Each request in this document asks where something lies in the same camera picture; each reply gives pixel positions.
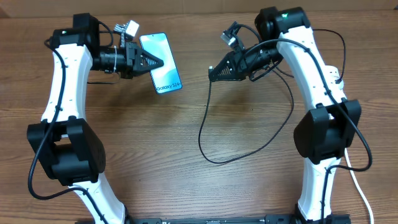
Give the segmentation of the Galaxy smartphone teal screen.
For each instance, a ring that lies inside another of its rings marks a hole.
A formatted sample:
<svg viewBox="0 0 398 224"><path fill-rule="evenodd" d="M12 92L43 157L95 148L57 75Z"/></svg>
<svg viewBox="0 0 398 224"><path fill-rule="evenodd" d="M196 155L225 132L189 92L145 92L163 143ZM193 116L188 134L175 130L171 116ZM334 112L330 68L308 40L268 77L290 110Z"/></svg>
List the Galaxy smartphone teal screen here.
<svg viewBox="0 0 398 224"><path fill-rule="evenodd" d="M155 92L159 95L182 89L182 81L167 35L164 32L142 35L139 38L142 48L160 60L156 68L150 70Z"/></svg>

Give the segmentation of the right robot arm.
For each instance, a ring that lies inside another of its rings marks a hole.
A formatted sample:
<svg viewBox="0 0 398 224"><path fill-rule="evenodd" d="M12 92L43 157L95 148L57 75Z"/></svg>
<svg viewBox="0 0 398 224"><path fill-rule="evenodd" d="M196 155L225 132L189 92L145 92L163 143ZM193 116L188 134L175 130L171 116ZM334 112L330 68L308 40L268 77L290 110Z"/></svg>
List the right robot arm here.
<svg viewBox="0 0 398 224"><path fill-rule="evenodd" d="M258 44L250 48L238 37L237 22L221 38L231 48L209 69L210 82L259 78L258 71L290 67L303 96L305 116L294 129L294 143L303 157L302 193L291 215L267 215L266 223L349 223L348 215L335 215L330 199L335 172L350 147L361 116L361 106L347 99L338 69L320 55L311 23L301 7L261 9L252 31Z"/></svg>

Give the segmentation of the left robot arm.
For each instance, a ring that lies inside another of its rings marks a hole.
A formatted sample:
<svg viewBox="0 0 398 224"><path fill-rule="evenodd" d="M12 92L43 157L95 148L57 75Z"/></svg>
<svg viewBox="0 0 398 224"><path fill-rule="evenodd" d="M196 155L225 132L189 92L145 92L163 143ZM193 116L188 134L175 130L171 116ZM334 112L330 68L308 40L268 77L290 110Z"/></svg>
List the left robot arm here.
<svg viewBox="0 0 398 224"><path fill-rule="evenodd" d="M86 121L85 103L91 71L131 79L163 66L163 61L134 42L138 23L110 29L88 13L73 16L71 28L57 29L45 42L53 53L53 79L47 107L27 128L34 150L32 165L65 193L74 192L90 211L93 223L132 223L105 174L103 143Z"/></svg>

